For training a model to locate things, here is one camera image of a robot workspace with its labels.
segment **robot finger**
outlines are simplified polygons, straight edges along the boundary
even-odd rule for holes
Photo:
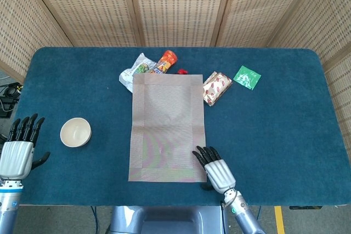
[[[212,162],[210,156],[208,155],[208,153],[206,153],[206,152],[204,151],[204,149],[202,149],[202,148],[199,147],[199,146],[197,146],[196,148],[200,151],[200,154],[201,154],[202,157],[206,160],[207,163],[211,163],[211,162]]]
[[[210,156],[211,161],[216,161],[217,160],[216,156],[213,154],[213,152],[208,147],[204,147],[203,149],[206,151],[206,153],[208,153],[208,155]]]
[[[44,120],[45,120],[44,117],[40,118],[38,120],[38,122],[33,127],[31,137],[29,138],[29,142],[32,142],[34,144],[34,147],[35,147],[35,144],[38,140],[39,130],[40,130],[40,127],[42,126]]]
[[[201,157],[201,155],[198,152],[193,151],[193,154],[194,156],[196,156],[197,160],[199,160],[202,167],[205,167],[205,165],[207,165],[207,162]]]
[[[222,158],[219,156],[218,152],[214,147],[210,146],[210,150],[213,152],[217,160],[221,160]]]
[[[13,122],[13,124],[11,125],[10,128],[10,133],[9,133],[9,137],[7,139],[7,142],[11,142],[13,140],[15,140],[16,138],[16,131],[17,131],[17,126],[20,123],[21,119],[17,119],[16,121]]]
[[[29,138],[31,136],[31,132],[33,129],[33,124],[34,124],[34,121],[37,117],[38,117],[38,114],[35,113],[34,115],[32,115],[32,117],[27,122],[26,128],[25,128],[24,133],[23,133],[23,141],[29,141]]]
[[[29,120],[29,116],[27,116],[26,118],[24,118],[22,120],[22,122],[18,125],[18,129],[16,132],[16,141],[22,141],[23,140],[23,132],[24,132],[24,128],[26,127],[26,124]]]

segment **food package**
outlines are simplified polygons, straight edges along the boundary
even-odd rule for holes
[[[203,99],[212,106],[231,86],[232,81],[221,72],[214,71],[203,84]]]
[[[166,71],[177,62],[177,56],[175,53],[171,50],[167,50],[162,58],[158,61],[158,63],[155,65],[153,69],[151,69],[149,72],[150,73],[166,73]]]
[[[120,82],[126,86],[126,88],[130,91],[133,92],[133,75],[136,73],[144,73],[148,72],[150,69],[154,68],[156,66],[156,63],[152,60],[149,60],[144,53],[141,53],[135,63],[133,64],[133,67],[130,69],[124,70],[120,74]]]

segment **blue tablecloth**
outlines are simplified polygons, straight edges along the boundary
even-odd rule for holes
[[[46,118],[35,158],[49,160],[24,180],[23,203],[68,205],[218,205],[197,183],[128,182],[132,94],[118,82],[141,52],[157,61],[167,48],[43,48],[26,77],[17,117]],[[318,56],[307,49],[171,48],[190,74],[233,78],[241,65],[262,75],[205,106],[215,146],[249,204],[351,203],[351,172]],[[60,141],[61,126],[83,117],[90,142]]]

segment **white snack bag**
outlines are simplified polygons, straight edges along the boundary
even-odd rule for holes
[[[120,82],[133,93],[133,75],[137,73],[144,73],[155,67],[156,63],[149,60],[144,53],[141,53],[134,62],[133,67],[122,71],[120,74]]]

